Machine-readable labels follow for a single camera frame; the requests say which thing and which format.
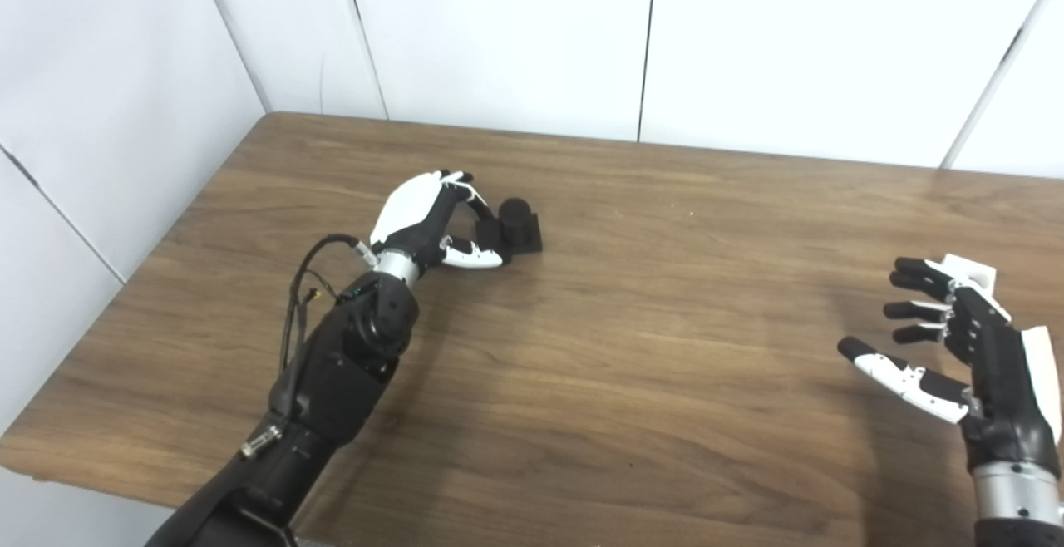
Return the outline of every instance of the wooden table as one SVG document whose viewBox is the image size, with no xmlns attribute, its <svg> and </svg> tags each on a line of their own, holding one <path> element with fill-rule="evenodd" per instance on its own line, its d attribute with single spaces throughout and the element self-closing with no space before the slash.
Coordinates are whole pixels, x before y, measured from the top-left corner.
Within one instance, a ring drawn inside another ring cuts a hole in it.
<svg viewBox="0 0 1064 547">
<path fill-rule="evenodd" d="M 436 269 L 367 428 L 297 531 L 337 545 L 966 545 L 955 429 L 835 353 L 888 345 L 897 255 L 999 267 L 1064 346 L 1064 183 L 498 131 L 270 115 L 0 445 L 37 479 L 177 505 L 259 420 L 285 288 L 317 237 L 467 169 L 546 251 Z M 456 229 L 471 231 L 471 218 Z M 343 283 L 346 252 L 319 266 Z"/>
</svg>

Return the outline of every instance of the robotic hand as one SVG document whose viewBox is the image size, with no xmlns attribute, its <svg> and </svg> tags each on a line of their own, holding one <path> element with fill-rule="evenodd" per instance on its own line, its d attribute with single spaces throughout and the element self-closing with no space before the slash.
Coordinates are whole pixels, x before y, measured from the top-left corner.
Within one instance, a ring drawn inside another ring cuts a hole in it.
<svg viewBox="0 0 1064 547">
<path fill-rule="evenodd" d="M 945 345 L 971 368 L 971 384 L 883 354 L 855 337 L 839 353 L 903 400 L 961 426 L 976 487 L 979 547 L 1064 545 L 1057 481 L 1061 435 L 1060 384 L 1049 332 L 1018 331 L 993 298 L 988 267 L 948 256 L 943 264 L 898 259 L 891 284 L 935 302 L 898 302 L 887 318 L 924 322 L 894 339 Z"/>
<path fill-rule="evenodd" d="M 269 411 L 148 547 L 295 547 L 292 518 L 333 453 L 358 435 L 410 344 L 418 279 L 440 264 L 491 268 L 509 262 L 509 252 L 446 233 L 460 202 L 481 221 L 494 219 L 471 180 L 467 172 L 423 172 L 392 192 L 370 235 L 371 249 L 356 237 L 334 234 L 307 252 L 289 286 L 281 374 L 270 388 Z M 316 252 L 332 243 L 361 252 L 371 270 L 335 296 L 333 309 L 304 342 L 309 298 L 299 300 L 300 285 Z M 288 362 L 297 312 L 298 349 Z"/>
</svg>

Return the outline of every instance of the white wall panel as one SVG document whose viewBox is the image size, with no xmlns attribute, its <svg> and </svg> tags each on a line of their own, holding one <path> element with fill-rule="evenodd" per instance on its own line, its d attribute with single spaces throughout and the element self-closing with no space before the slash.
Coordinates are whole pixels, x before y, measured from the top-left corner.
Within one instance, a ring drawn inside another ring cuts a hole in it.
<svg viewBox="0 0 1064 547">
<path fill-rule="evenodd" d="M 401 121 L 635 138 L 650 0 L 358 0 Z"/>
<path fill-rule="evenodd" d="M 1028 33 L 954 169 L 1064 179 L 1064 0 Z"/>
<path fill-rule="evenodd" d="M 0 0 L 0 145 L 123 276 L 263 109 L 212 0 Z"/>
<path fill-rule="evenodd" d="M 218 4 L 267 109 L 384 118 L 353 0 Z"/>
<path fill-rule="evenodd" d="M 938 165 L 1034 0 L 654 0 L 643 140 Z"/>
<path fill-rule="evenodd" d="M 0 433 L 119 282 L 0 152 Z M 168 511 L 0 470 L 0 544 L 137 547 Z"/>
</svg>

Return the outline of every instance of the wire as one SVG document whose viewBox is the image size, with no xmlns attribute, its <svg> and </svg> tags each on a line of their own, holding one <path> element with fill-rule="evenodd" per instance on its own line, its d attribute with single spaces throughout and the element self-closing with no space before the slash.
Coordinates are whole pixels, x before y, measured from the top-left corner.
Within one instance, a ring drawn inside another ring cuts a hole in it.
<svg viewBox="0 0 1064 547">
<path fill-rule="evenodd" d="M 309 276 L 311 276 L 311 277 L 313 277 L 315 279 L 318 279 L 318 282 L 321 284 L 321 288 L 325 289 L 326 294 L 329 294 L 329 296 L 331 298 L 333 298 L 333 300 L 335 300 L 335 298 L 337 297 L 336 296 L 336 291 L 333 289 L 333 286 L 330 285 L 328 281 L 326 281 L 326 278 L 321 277 L 318 274 L 318 271 L 316 271 L 314 269 L 306 269 L 306 275 L 309 275 Z"/>
<path fill-rule="evenodd" d="M 316 256 L 322 248 L 330 244 L 347 244 L 350 245 L 351 248 L 355 248 L 359 244 L 359 238 L 353 235 L 347 235 L 346 233 L 331 233 L 323 236 L 315 245 L 313 245 L 310 251 L 306 252 L 306 255 L 303 256 L 303 261 L 299 263 L 299 268 L 296 269 L 296 275 L 292 279 L 292 285 L 288 286 L 288 306 L 285 309 L 284 330 L 281 332 L 281 354 L 280 362 L 278 364 L 278 375 L 284 372 L 285 368 L 288 367 L 288 352 L 292 344 L 292 324 L 296 318 L 296 309 L 299 304 L 299 287 L 302 284 L 303 276 L 307 275 L 311 261 L 314 260 L 314 256 Z M 316 271 L 313 271 L 311 275 L 320 281 L 325 281 L 325 279 L 321 278 L 321 276 L 319 276 Z M 289 381 L 289 384 L 295 382 L 298 375 L 299 370 L 294 371 L 293 379 Z"/>
</svg>

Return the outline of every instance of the silver cylinder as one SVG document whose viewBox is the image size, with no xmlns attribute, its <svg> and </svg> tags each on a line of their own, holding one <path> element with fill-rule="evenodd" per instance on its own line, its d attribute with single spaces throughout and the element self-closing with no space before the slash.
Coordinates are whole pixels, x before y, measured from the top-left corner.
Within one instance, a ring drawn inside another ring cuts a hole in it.
<svg viewBox="0 0 1064 547">
<path fill-rule="evenodd" d="M 971 470 L 979 517 L 1061 524 L 1057 478 L 1041 466 L 992 462 Z"/>
<path fill-rule="evenodd" d="M 406 286 L 411 289 L 414 288 L 414 284 L 417 283 L 418 279 L 418 267 L 417 263 L 414 262 L 406 252 L 400 252 L 399 250 L 385 250 L 380 252 L 378 256 L 377 266 L 373 267 L 373 271 L 380 271 L 384 275 L 392 275 L 396 279 L 401 279 Z"/>
</svg>

